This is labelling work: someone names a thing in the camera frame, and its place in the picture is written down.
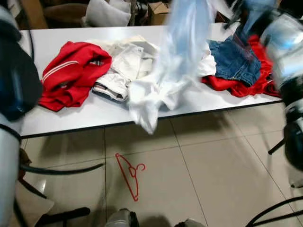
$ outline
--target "red sweatshirt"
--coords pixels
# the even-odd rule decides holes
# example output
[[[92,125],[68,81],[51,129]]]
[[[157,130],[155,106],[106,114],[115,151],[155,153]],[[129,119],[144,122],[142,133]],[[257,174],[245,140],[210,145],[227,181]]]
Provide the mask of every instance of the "red sweatshirt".
[[[53,111],[79,107],[95,81],[106,74],[111,56],[99,46],[67,42],[43,71],[43,93],[39,101]]]
[[[216,91],[223,91],[229,89],[231,94],[236,97],[244,97],[255,94],[267,94],[270,96],[279,97],[279,93],[276,91],[274,82],[268,80],[269,74],[272,69],[272,62],[268,59],[264,47],[259,42],[259,37],[253,35],[249,39],[251,49],[261,61],[261,76],[257,82],[251,86],[245,86],[241,81],[226,80],[215,76],[207,76],[202,78],[202,83],[212,86]]]

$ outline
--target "floor tile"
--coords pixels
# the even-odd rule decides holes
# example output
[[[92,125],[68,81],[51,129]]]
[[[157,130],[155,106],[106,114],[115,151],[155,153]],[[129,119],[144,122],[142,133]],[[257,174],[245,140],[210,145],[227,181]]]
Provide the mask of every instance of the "floor tile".
[[[247,140],[272,175],[283,195],[288,199],[303,196],[303,188],[290,187],[292,183],[303,180],[303,173],[288,163],[284,154],[285,147],[283,146],[271,156],[267,154],[268,150],[276,145],[282,137],[282,132],[271,132],[264,135],[247,136]],[[302,201],[292,203],[291,206],[296,211],[303,210]]]
[[[172,118],[180,145],[189,145],[241,136],[239,128],[227,112],[202,113]]]
[[[229,113],[244,135],[280,131],[285,125],[283,104],[261,105]]]
[[[115,153],[132,154],[178,146],[169,120],[160,120],[152,136],[141,126],[129,124],[106,128],[105,138],[106,157],[114,157]]]
[[[140,227],[171,227],[187,218],[205,224],[179,148],[141,152],[125,155],[125,158],[135,169],[138,168],[138,201],[131,196],[116,157],[109,158],[106,168],[107,215],[128,208],[137,213]],[[136,194],[129,165],[122,158],[119,160]],[[141,163],[146,166],[144,171],[141,171],[143,166],[137,166]]]
[[[181,147],[209,227],[243,227],[284,199],[244,137]],[[289,206],[271,213],[292,212]],[[297,218],[268,224],[300,227]]]
[[[68,170],[85,168],[104,162],[103,159],[80,164],[60,166],[56,169]],[[106,222],[105,168],[88,173],[68,176],[45,176],[26,174],[25,180],[55,202],[50,214],[88,207],[87,217],[68,221],[69,227],[103,227]],[[51,225],[61,227],[62,223]]]
[[[44,168],[104,158],[104,129],[28,139],[25,150]]]

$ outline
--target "blue jeans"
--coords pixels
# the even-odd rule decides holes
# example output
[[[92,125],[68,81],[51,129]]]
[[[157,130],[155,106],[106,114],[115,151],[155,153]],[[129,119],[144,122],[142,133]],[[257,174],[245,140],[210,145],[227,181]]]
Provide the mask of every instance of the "blue jeans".
[[[232,36],[224,42],[209,41],[209,48],[217,63],[216,77],[242,81],[248,87],[259,79],[261,61],[251,49],[240,47]]]

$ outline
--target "table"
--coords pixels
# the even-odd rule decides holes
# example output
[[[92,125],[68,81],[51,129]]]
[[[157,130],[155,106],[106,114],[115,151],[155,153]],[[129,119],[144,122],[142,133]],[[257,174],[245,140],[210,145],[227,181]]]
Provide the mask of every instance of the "table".
[[[227,32],[223,32],[221,23],[212,24],[209,38],[223,41],[235,31],[236,26],[234,25]],[[141,35],[149,42],[160,45],[163,29],[164,26],[140,26],[34,30],[35,64],[41,76],[44,68],[67,41],[79,42],[88,39],[113,41]],[[21,45],[29,52],[27,33],[26,31],[22,31],[22,34],[24,39]],[[190,87],[185,92],[184,99],[179,108],[169,111],[163,106],[160,109],[159,117],[165,118],[193,113],[221,111],[277,102],[281,102],[281,99],[267,95],[237,98],[232,96],[228,91],[218,92],[205,84],[200,84],[199,88]],[[55,113],[40,106],[35,107],[24,118],[21,136],[25,139],[125,124],[132,121],[127,104],[115,103],[90,92],[87,100],[79,108],[64,108]]]

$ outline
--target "white pillow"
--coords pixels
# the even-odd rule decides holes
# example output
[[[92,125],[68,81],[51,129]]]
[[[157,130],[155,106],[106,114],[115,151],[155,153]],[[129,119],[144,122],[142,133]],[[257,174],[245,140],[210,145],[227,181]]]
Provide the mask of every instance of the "white pillow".
[[[86,22],[95,27],[127,26],[130,18],[104,0],[90,0],[86,10]]]
[[[109,4],[125,13],[131,13],[131,3],[124,0],[110,0]]]

